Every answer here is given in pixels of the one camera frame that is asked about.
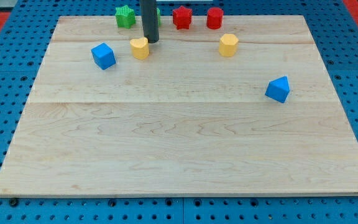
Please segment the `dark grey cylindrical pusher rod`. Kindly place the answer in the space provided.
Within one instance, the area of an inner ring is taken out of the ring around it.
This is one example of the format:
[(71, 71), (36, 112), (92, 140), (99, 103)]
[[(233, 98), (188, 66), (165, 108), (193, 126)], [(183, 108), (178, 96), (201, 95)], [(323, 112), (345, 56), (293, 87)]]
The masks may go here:
[(140, 0), (139, 4), (144, 37), (154, 44), (159, 41), (157, 1)]

